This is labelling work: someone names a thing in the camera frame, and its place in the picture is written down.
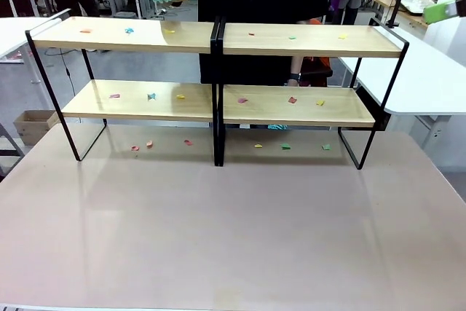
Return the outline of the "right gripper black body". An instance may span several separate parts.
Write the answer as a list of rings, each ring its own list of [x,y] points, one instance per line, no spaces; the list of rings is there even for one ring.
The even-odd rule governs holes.
[[[446,5],[447,17],[466,17],[466,0],[454,0]]]

